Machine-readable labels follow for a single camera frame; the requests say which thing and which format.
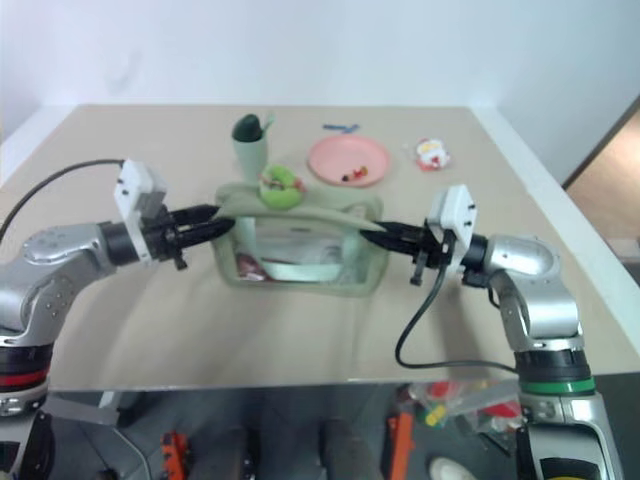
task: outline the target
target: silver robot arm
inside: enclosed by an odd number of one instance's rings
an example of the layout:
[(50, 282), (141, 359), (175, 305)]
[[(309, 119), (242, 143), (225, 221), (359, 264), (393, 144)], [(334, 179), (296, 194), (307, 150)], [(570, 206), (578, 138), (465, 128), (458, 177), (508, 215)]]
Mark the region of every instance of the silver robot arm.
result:
[(516, 359), (527, 422), (518, 432), (521, 478), (622, 479), (557, 251), (535, 238), (494, 236), (481, 270), (498, 295)]
[(198, 205), (169, 212), (164, 187), (144, 165), (127, 161), (116, 201), (122, 223), (54, 227), (29, 238), (0, 266), (0, 472), (46, 479), (53, 463), (46, 401), (54, 342), (76, 296), (118, 267), (173, 260), (182, 249), (229, 231), (234, 221)]
[[(459, 185), (436, 195), (420, 227), (381, 222), (384, 232), (361, 233), (382, 248), (411, 256), (414, 285), (420, 285), (424, 268), (457, 269), (464, 272), (464, 285), (497, 293), (499, 305), (492, 301), (514, 352), (526, 420), (517, 434), (519, 478), (621, 480), (620, 459), (586, 360), (578, 308), (562, 282), (558, 252), (535, 237), (475, 235), (476, 212), (468, 190)], [(403, 366), (399, 351), (418, 318), (396, 345), (396, 360)]]
[(48, 475), (53, 437), (40, 407), (53, 343), (78, 292), (115, 270), (97, 225), (40, 232), (0, 270), (0, 471)]

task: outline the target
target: table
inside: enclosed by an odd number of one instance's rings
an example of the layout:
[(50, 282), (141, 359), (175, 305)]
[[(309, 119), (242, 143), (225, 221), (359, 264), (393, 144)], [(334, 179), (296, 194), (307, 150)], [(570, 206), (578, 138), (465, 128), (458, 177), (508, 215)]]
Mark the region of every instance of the table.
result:
[[(213, 202), (216, 188), (240, 179), (230, 141), (243, 114), (276, 115), (271, 160), (296, 169), (309, 183), (308, 149), (332, 134), (324, 123), (359, 123), (359, 133), (387, 147), (390, 173), (371, 190), (385, 218), (421, 224), (434, 193), (468, 185), (479, 209), (477, 232), (536, 234), (554, 244), (576, 296), (594, 373), (638, 370), (640, 356), (554, 226), (507, 160), (466, 108), (238, 107), (120, 105), (78, 107), (0, 190), (4, 214), (30, 186), (65, 165), (96, 158), (132, 158), (169, 184), (171, 209)], [(423, 173), (408, 149), (424, 137), (449, 149), (451, 167)], [(116, 169), (76, 172), (38, 194), (16, 219), (3, 261), (38, 229), (117, 220), (112, 197)], [(232, 288), (216, 271), (210, 246), (185, 252), (190, 268), (171, 262), (132, 266), (86, 289), (57, 342), (52, 388), (154, 389), (320, 384), (346, 381), (435, 380), (501, 376), (484, 369), (409, 371), (393, 347), (423, 301), (409, 284), (408, 257), (392, 255), (378, 290), (367, 298)], [(450, 279), (405, 346), (410, 361), (482, 358), (513, 363), (498, 312), (486, 292)]]

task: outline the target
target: small toy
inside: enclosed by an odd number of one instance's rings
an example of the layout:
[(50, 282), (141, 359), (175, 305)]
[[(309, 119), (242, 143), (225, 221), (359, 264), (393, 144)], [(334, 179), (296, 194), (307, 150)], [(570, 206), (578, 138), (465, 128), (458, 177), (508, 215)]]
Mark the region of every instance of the small toy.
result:
[(432, 409), (424, 409), (418, 419), (425, 425), (432, 428), (442, 428), (444, 421), (447, 419), (447, 407), (444, 405), (436, 405)]
[(346, 175), (343, 175), (342, 176), (342, 181), (343, 182), (352, 182), (354, 180), (359, 180), (362, 177), (366, 177), (368, 173), (369, 173), (369, 170), (367, 170), (367, 167), (365, 167), (363, 165), (362, 167), (360, 167), (359, 170), (354, 170), (351, 173), (347, 173)]
[(421, 140), (416, 146), (416, 154), (416, 163), (423, 172), (440, 170), (451, 160), (444, 144), (435, 139)]
[(302, 202), (306, 189), (295, 173), (282, 165), (270, 165), (260, 175), (260, 198), (275, 210), (288, 210)]

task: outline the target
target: cable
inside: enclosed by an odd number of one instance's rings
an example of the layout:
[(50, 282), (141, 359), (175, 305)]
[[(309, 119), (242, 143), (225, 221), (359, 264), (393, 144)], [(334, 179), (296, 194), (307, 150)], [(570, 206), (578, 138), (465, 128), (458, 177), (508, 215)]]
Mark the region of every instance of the cable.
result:
[(84, 429), (84, 427), (82, 426), (82, 423), (78, 423), (78, 428), (80, 428), (80, 431), (82, 432), (82, 436), (84, 437), (84, 439), (87, 441), (87, 443), (89, 444), (89, 446), (93, 449), (93, 452), (98, 456), (98, 458), (100, 459), (100, 461), (102, 462), (102, 466), (107, 469), (109, 468), (109, 465), (107, 464), (107, 461), (104, 459), (104, 457), (102, 456), (102, 454), (100, 453), (100, 450), (98, 449), (98, 447), (96, 447), (96, 445), (94, 444), (93, 440), (91, 439), (91, 437), (89, 436), (89, 434), (86, 432), (86, 430)]
[(436, 281), (434, 282), (433, 287), (431, 287), (431, 291), (429, 292), (429, 295), (427, 295), (427, 298), (425, 299), (425, 301), (422, 303), (422, 305), (420, 305), (420, 308), (418, 309), (418, 311), (413, 315), (413, 318), (411, 318), (409, 323), (407, 323), (407, 326), (404, 327), (404, 330), (400, 334), (400, 338), (398, 338), (398, 342), (396, 343), (396, 350), (395, 350), (396, 362), (398, 362), (398, 364), (403, 366), (404, 368), (410, 368), (415, 370), (417, 369), (422, 370), (427, 368), (442, 368), (442, 367), (491, 367), (491, 368), (498, 368), (500, 370), (505, 370), (509, 373), (517, 374), (518, 372), (513, 367), (504, 365), (503, 363), (491, 362), (488, 360), (447, 360), (444, 362), (433, 362), (433, 363), (407, 363), (404, 360), (402, 360), (402, 355), (401, 355), (402, 347), (404, 346), (404, 343), (407, 340), (407, 337), (411, 333), (411, 330), (413, 330), (413, 327), (416, 326), (416, 324), (418, 323), (418, 320), (422, 318), (424, 313), (431, 306), (436, 296), (440, 292), (440, 288), (442, 288), (442, 284), (444, 283), (445, 274), (447, 273), (447, 266), (448, 265), (444, 265), (444, 264), (440, 266), (440, 268), (438, 269), (438, 276), (436, 277)]
[(494, 307), (496, 307), (498, 310), (500, 310), (500, 304), (496, 300), (496, 297), (494, 296), (493, 288), (491, 288), (491, 286), (487, 287), (487, 294), (489, 296), (489, 303)]
[(112, 160), (112, 159), (91, 160), (91, 161), (88, 161), (88, 162), (80, 162), (80, 163), (76, 163), (74, 165), (70, 165), (68, 167), (63, 168), (62, 170), (58, 170), (57, 172), (49, 175), (47, 178), (42, 180), (35, 187), (33, 187), (31, 190), (29, 190), (25, 194), (25, 196), (22, 197), (20, 199), (20, 201), (18, 203), (16, 203), (16, 205), (11, 209), (11, 211), (7, 215), (7, 218), (5, 218), (4, 223), (2, 224), (2, 227), (0, 227), (0, 244), (2, 244), (2, 241), (4, 240), (5, 234), (7, 233), (7, 230), (9, 229), (9, 225), (11, 225), (11, 222), (13, 222), (13, 220), (15, 219), (16, 215), (18, 215), (18, 212), (22, 209), (22, 207), (24, 207), (25, 204), (29, 200), (31, 200), (31, 198), (36, 193), (38, 193), (40, 190), (42, 190), (44, 187), (49, 185), (54, 180), (57, 180), (58, 178), (66, 175), (69, 172), (73, 172), (75, 170), (80, 170), (81, 168), (93, 167), (93, 166), (96, 166), (96, 165), (118, 165), (118, 166), (120, 166), (122, 168), (123, 164), (124, 164), (124, 160)]
[(144, 453), (142, 453), (142, 450), (140, 450), (140, 448), (138, 448), (138, 446), (133, 443), (131, 440), (129, 440), (124, 433), (122, 433), (120, 430), (118, 430), (117, 428), (113, 428), (113, 433), (115, 433), (116, 435), (118, 435), (122, 441), (124, 443), (126, 443), (129, 448), (131, 448), (131, 450), (133, 450), (134, 452), (136, 452), (136, 454), (142, 459), (142, 466), (144, 467), (144, 471), (145, 474), (147, 476), (147, 480), (153, 480), (153, 478), (151, 477), (151, 467), (149, 467), (149, 460), (147, 460), (147, 457), (144, 456)]

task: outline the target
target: pink plate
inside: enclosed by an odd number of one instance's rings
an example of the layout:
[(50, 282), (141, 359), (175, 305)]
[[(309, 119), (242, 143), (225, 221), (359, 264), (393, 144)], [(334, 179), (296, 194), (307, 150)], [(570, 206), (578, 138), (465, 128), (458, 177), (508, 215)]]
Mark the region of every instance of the pink plate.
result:
[[(342, 134), (316, 143), (309, 152), (309, 168), (321, 180), (342, 187), (368, 187), (389, 169), (389, 153), (379, 143), (359, 135)], [(343, 182), (342, 177), (367, 167), (367, 175)]]

